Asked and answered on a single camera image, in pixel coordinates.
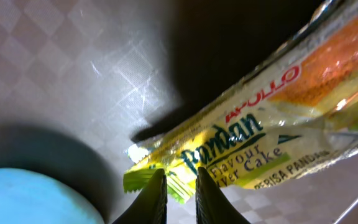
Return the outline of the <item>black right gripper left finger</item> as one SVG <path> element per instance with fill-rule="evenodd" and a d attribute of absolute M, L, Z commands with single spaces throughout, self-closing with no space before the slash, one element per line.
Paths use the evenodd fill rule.
<path fill-rule="evenodd" d="M 167 177 L 163 169 L 157 169 L 146 186 L 113 224 L 166 224 Z"/>

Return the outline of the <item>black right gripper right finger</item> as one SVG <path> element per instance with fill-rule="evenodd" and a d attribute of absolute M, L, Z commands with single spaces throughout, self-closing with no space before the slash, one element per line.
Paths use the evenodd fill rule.
<path fill-rule="evenodd" d="M 204 167 L 196 179 L 197 224 L 250 224 L 229 202 Z"/>

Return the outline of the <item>yellow pandan cake wrapper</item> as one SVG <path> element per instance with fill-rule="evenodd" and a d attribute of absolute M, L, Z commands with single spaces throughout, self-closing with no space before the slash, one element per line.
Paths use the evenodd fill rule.
<path fill-rule="evenodd" d="M 184 203 L 199 167 L 257 190 L 358 154 L 358 1 L 325 1 L 266 61 L 166 134 L 131 146 L 125 192 L 157 169 Z"/>

